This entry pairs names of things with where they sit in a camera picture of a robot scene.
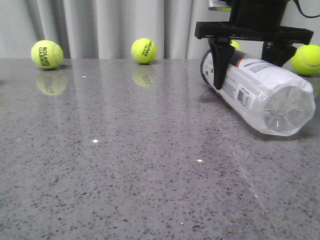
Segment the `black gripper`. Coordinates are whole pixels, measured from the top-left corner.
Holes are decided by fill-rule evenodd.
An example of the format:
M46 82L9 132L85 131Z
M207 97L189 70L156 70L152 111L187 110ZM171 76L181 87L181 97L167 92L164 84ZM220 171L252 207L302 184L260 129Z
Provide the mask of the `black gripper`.
M235 52L231 40L264 42L261 59L278 67L297 51L292 44L308 45L314 32L305 28L282 26L287 0L229 0L228 21L198 21L197 39L209 38L213 61L213 85L220 90Z

